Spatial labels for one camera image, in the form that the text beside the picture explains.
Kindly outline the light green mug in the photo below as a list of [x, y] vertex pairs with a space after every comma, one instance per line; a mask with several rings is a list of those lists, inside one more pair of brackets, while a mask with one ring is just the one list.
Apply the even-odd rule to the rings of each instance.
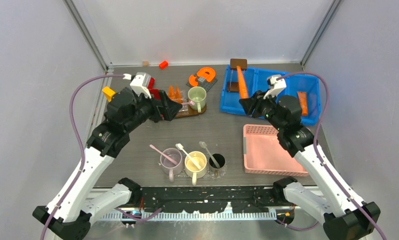
[[200, 86], [195, 86], [188, 91], [187, 96], [193, 102], [190, 108], [200, 114], [203, 113], [206, 106], [207, 91]]

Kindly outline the beige grey toothbrush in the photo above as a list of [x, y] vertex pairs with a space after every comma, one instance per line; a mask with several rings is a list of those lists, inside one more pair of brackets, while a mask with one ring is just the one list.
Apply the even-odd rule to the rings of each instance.
[[208, 153], [208, 155], [211, 157], [212, 162], [214, 163], [215, 167], [217, 169], [220, 169], [221, 166], [219, 165], [219, 163], [217, 162], [217, 160], [215, 159], [215, 157], [211, 154], [211, 152], [209, 151], [207, 144], [204, 141], [200, 141], [199, 145], [206, 150], [206, 152]]

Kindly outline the lilac translucent mug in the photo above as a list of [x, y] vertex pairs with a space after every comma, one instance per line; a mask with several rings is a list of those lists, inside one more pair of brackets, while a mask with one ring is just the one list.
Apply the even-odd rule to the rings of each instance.
[[176, 162], [173, 163], [165, 156], [160, 155], [159, 162], [161, 168], [167, 174], [169, 181], [173, 183], [175, 176], [180, 174], [185, 168], [184, 158], [177, 148], [167, 148], [163, 153]]

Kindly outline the cream yellow mug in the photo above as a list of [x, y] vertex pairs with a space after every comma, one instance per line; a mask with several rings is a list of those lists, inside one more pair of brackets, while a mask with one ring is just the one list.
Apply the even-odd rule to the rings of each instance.
[[208, 171], [206, 156], [200, 151], [192, 151], [184, 160], [185, 173], [191, 177], [193, 186], [197, 185], [197, 180], [205, 176]]

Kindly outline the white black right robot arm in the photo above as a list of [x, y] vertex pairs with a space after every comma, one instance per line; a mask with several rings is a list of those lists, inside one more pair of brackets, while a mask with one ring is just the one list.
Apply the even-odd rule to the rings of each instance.
[[239, 103], [246, 115], [263, 117], [277, 129], [281, 147], [308, 171], [322, 196], [285, 177], [273, 184], [273, 200], [282, 206], [292, 203], [302, 208], [322, 225], [330, 240], [358, 240], [373, 231], [386, 239], [377, 224], [381, 214], [378, 205], [360, 197], [327, 160], [317, 134], [301, 122], [300, 101], [295, 96], [281, 95], [285, 79], [283, 75], [272, 75], [267, 79], [268, 90], [249, 95], [244, 76], [239, 73]]

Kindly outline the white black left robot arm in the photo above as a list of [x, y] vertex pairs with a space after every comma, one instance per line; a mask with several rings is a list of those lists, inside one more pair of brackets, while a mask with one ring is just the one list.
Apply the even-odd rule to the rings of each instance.
[[121, 91], [103, 88], [107, 99], [104, 119], [86, 143], [77, 137], [81, 158], [69, 179], [52, 201], [37, 206], [32, 213], [43, 224], [41, 238], [50, 230], [63, 240], [81, 240], [111, 210], [140, 203], [140, 185], [126, 177], [100, 196], [91, 200], [87, 196], [129, 143], [132, 131], [148, 120], [172, 121], [182, 104], [172, 100], [164, 90], [150, 89], [153, 80], [145, 72], [124, 73], [120, 77], [129, 81], [129, 85]]

